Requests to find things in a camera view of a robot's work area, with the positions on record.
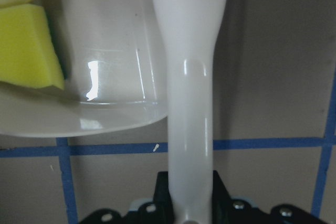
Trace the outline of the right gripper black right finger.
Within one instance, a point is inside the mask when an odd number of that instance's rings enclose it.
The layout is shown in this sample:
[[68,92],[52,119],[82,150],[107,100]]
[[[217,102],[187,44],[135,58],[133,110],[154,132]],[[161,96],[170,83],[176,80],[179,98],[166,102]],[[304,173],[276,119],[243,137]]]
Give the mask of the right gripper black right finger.
[[217,171],[213,172],[213,223],[325,223],[291,204],[274,206],[269,213],[241,198],[232,198]]

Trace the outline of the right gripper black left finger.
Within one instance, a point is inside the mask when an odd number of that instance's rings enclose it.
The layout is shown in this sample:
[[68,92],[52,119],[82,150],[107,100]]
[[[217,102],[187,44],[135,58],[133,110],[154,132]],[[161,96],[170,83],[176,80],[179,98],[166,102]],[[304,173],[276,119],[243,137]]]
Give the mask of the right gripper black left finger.
[[98,209],[80,223],[173,223],[174,220],[168,172],[159,172],[152,200],[142,203],[136,210],[129,210],[124,216],[113,209]]

